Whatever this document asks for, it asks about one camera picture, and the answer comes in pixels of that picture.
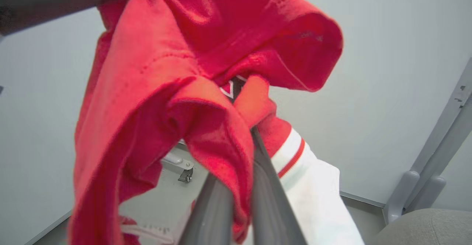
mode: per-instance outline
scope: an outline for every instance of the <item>gray floor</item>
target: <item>gray floor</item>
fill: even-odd
[[[354,222],[361,233],[362,238],[369,244],[372,238],[381,231],[385,222],[383,220],[382,209],[367,203],[344,198],[343,201],[351,213]],[[47,233],[34,245],[66,245],[67,220]]]

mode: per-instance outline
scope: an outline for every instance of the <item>red cloth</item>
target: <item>red cloth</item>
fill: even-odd
[[[268,84],[320,89],[342,51],[339,27],[304,0],[119,0],[99,10],[106,31],[76,127],[71,244],[123,244],[118,205],[157,185],[159,160],[182,137],[232,191],[242,242],[249,129],[266,119],[272,153],[286,138]],[[233,106],[219,86],[235,75],[249,80]]]

